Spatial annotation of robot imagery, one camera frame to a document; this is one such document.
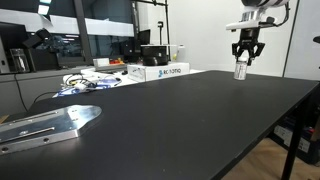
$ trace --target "cardboard box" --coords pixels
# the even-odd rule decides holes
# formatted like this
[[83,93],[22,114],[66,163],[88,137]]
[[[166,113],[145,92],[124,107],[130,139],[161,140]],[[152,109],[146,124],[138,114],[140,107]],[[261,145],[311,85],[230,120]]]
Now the cardboard box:
[[128,78],[137,82],[160,80],[189,73],[189,63],[170,63],[167,66],[128,65]]

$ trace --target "wooden floor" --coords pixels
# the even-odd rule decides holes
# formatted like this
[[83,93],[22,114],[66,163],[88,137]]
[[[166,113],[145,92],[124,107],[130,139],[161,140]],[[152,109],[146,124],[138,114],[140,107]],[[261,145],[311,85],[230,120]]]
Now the wooden floor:
[[[287,151],[270,139],[263,140],[223,180],[281,179]],[[320,180],[320,167],[296,159],[291,180]]]

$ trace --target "metal plate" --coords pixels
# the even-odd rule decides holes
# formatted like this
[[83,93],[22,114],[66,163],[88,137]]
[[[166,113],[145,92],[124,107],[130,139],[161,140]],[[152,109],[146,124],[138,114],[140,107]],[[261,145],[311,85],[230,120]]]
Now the metal plate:
[[0,125],[0,155],[79,137],[97,122],[97,106],[69,106]]

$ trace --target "robotic arm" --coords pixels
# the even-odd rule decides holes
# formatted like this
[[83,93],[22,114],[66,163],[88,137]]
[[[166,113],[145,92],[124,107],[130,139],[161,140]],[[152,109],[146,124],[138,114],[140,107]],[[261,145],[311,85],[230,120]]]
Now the robotic arm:
[[[241,29],[240,40],[232,44],[232,54],[238,62],[244,51],[248,51],[249,58],[247,65],[251,66],[252,61],[260,56],[265,44],[258,41],[261,28],[280,27],[289,19],[289,0],[242,0],[244,13],[242,20],[238,23],[227,25],[227,30],[235,32]],[[270,7],[284,6],[286,17],[282,23],[276,24],[277,19],[266,16],[266,10]]]

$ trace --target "black table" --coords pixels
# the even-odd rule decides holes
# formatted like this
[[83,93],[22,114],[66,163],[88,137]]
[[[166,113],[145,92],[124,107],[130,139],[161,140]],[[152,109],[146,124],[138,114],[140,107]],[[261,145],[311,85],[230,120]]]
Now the black table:
[[78,139],[1,156],[0,179],[220,179],[318,86],[232,77],[210,71],[40,101],[30,115],[75,104],[103,115]]

